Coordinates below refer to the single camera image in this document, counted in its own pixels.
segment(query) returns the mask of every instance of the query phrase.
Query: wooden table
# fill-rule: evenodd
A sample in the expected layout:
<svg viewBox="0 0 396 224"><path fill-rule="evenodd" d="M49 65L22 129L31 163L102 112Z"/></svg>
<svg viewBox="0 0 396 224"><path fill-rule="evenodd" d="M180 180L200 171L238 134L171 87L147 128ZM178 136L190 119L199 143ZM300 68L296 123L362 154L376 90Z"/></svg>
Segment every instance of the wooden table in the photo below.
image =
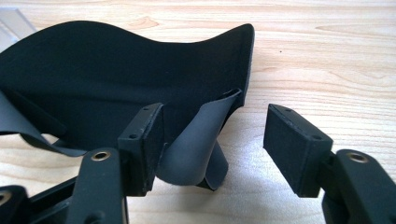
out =
<svg viewBox="0 0 396 224"><path fill-rule="evenodd" d="M247 103L219 142L230 163L216 192L159 179L129 198L132 223L324 223L321 199L299 199L262 148L268 104L295 109L334 140L368 153L396 180L396 3L393 1L2 0L38 29L102 21L159 40L191 42L243 23L256 29ZM0 186L30 195L78 173L73 159L0 137Z"/></svg>

